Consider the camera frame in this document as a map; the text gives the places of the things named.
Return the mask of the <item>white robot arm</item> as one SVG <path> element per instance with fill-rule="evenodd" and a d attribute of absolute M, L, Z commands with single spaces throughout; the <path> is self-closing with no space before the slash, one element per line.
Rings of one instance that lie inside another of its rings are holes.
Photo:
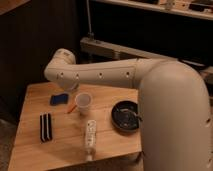
<path fill-rule="evenodd" d="M 80 83 L 136 89 L 144 171 L 213 171 L 209 94 L 190 66 L 165 59 L 78 64 L 59 49 L 44 75 L 63 89 Z"/>

